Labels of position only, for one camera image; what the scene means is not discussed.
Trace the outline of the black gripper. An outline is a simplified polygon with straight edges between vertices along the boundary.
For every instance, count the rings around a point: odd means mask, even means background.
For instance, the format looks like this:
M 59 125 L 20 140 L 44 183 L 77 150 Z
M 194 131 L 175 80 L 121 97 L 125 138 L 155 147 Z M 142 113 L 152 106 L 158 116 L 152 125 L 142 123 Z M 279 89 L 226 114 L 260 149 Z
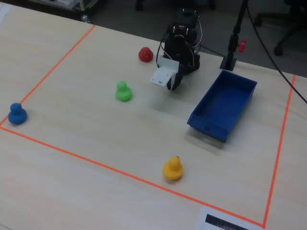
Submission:
M 166 84 L 167 89 L 170 91 L 174 91 L 181 84 L 183 76 L 188 75 L 191 72 L 192 72 L 192 67 L 189 65 L 189 63 L 180 62 L 178 73 L 172 75 L 168 83 Z

